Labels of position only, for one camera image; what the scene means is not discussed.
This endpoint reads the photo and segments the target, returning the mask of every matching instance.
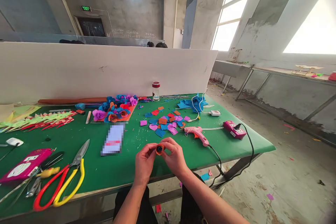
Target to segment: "black pants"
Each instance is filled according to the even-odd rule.
[[[200,176],[198,176],[196,173],[194,173],[196,177],[198,177],[202,182]],[[118,192],[117,197],[115,199],[115,209],[113,214],[113,219],[117,216],[124,200],[126,199],[126,196],[128,192],[130,191],[130,187],[127,189]],[[187,190],[187,188],[182,185],[182,206],[181,206],[181,222],[180,224],[205,224],[207,223],[206,220],[203,218],[203,214],[198,207],[196,201],[190,194],[190,192]],[[156,220],[155,213],[152,209],[151,203],[149,202],[149,188],[146,187],[145,192],[142,196],[138,220],[136,221],[137,224],[157,224],[158,221]]]

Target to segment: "concrete floor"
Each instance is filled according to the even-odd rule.
[[[261,155],[239,177],[216,192],[223,191],[221,197],[250,223],[330,223],[327,219],[335,210],[336,149],[314,141],[299,129],[290,131],[283,121],[247,101],[234,101],[237,93],[221,96],[220,87],[208,87],[207,94],[212,99],[239,116],[277,149]],[[234,163],[226,163],[224,167],[229,169]],[[211,171],[214,176],[218,174],[215,167]],[[178,184],[177,178],[151,184],[150,197],[177,189]],[[156,214],[158,222],[166,223],[164,213],[168,212],[170,223],[179,223],[181,202],[180,198],[162,204],[162,213]]]

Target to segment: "red scissors handle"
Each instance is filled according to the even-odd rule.
[[[37,195],[37,197],[35,198],[34,201],[34,205],[33,205],[33,209],[36,212],[40,212],[43,210],[46,210],[48,207],[51,206],[51,204],[54,202],[54,199],[56,198],[56,195],[58,194],[59,190],[61,189],[63,182],[65,180],[65,177],[67,176],[67,173],[69,171],[70,167],[69,165],[65,166],[59,173],[57,173],[43,188],[42,190],[39,192],[39,194]],[[46,191],[46,189],[61,175],[61,181],[58,183],[58,186],[56,188],[56,191],[54,192],[54,195],[52,196],[51,200],[45,205],[45,206],[40,206],[40,201],[42,198],[43,193]]]

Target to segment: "red jar lid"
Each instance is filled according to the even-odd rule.
[[[152,87],[153,88],[156,88],[156,87],[159,88],[160,87],[160,82],[153,82]]]

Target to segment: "scissor blade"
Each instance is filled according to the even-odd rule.
[[[77,152],[77,155],[73,159],[72,165],[78,165],[81,162],[81,159],[84,157],[88,147],[89,147],[90,139],[88,139],[82,147]]]

